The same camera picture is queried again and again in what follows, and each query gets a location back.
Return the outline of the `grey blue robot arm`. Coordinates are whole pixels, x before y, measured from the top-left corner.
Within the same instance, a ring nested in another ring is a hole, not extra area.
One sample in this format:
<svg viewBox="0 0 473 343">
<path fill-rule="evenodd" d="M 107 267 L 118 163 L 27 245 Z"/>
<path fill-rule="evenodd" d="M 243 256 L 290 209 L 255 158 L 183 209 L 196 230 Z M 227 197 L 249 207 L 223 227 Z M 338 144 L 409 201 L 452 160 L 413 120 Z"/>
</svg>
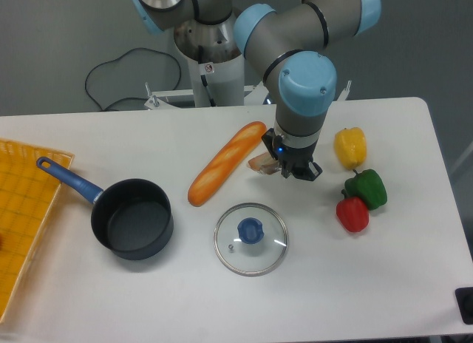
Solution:
<svg viewBox="0 0 473 343">
<path fill-rule="evenodd" d="M 250 64 L 276 104 L 274 125 L 262 139 L 282 176 L 312 181 L 321 174 L 313 152 L 337 82 L 322 51 L 373 27 L 381 0 L 301 0 L 283 13 L 268 4 L 238 13 L 232 0 L 132 3 L 150 33 L 173 30 L 196 105 L 241 104 L 243 66 Z"/>
</svg>

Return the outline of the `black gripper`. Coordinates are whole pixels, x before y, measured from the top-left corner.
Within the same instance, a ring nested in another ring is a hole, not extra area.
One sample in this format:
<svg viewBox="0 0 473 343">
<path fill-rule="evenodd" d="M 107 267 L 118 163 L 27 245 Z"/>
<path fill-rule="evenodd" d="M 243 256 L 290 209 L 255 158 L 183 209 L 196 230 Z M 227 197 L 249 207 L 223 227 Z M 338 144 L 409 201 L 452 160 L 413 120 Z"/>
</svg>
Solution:
<svg viewBox="0 0 473 343">
<path fill-rule="evenodd" d="M 314 181 L 321 174 L 321 167 L 313 161 L 316 143 L 308 147 L 292 147 L 271 128 L 261 137 L 269 155 L 279 162 L 281 175 L 290 175 L 299 180 Z"/>
</svg>

